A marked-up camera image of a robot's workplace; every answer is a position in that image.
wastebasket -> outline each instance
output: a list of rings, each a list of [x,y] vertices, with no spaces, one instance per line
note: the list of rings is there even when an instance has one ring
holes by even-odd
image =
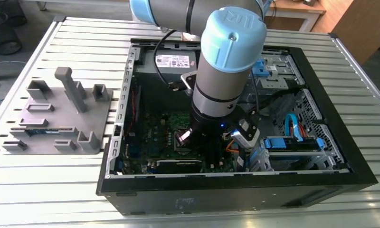
[[[19,0],[0,0],[0,13],[7,14],[10,25],[17,27],[27,23]]]
[[[9,25],[9,16],[0,13],[0,55],[11,55],[23,48],[14,28]]]

metal slotted table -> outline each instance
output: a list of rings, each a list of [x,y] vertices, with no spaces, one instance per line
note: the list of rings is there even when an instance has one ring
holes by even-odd
[[[125,217],[97,196],[103,153],[98,155],[11,155],[10,140],[30,97],[31,80],[61,87],[54,73],[71,67],[86,88],[114,89],[117,109],[131,38],[165,34],[146,23],[67,18],[54,22],[0,106],[0,226],[43,227],[380,227],[380,92],[342,42],[327,34],[270,31],[267,45],[305,50],[317,75],[347,124],[379,184],[339,195],[306,209]],[[181,39],[181,34],[171,39]],[[110,112],[109,122],[115,120]],[[114,125],[106,126],[106,136]]]

green circuit board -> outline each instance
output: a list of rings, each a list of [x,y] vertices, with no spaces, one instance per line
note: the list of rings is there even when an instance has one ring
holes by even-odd
[[[147,113],[143,120],[141,146],[129,146],[130,173],[154,174],[154,168],[161,160],[201,161],[202,173],[234,172],[234,156],[226,154],[219,165],[206,163],[206,155],[198,148],[181,147],[175,133],[190,125],[189,112],[165,114]]]

power supply label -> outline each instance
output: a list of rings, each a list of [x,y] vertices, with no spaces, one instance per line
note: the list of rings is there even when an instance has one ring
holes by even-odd
[[[190,68],[191,67],[190,56],[171,56],[171,55],[158,55],[157,65],[158,67],[169,68]]]

robotic arm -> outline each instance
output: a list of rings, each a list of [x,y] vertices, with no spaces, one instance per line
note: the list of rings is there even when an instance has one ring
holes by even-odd
[[[193,93],[191,126],[178,135],[219,136],[225,126],[245,148],[258,141],[258,126],[237,106],[255,62],[261,58],[273,0],[130,0],[135,16],[157,26],[202,36],[202,56]]]

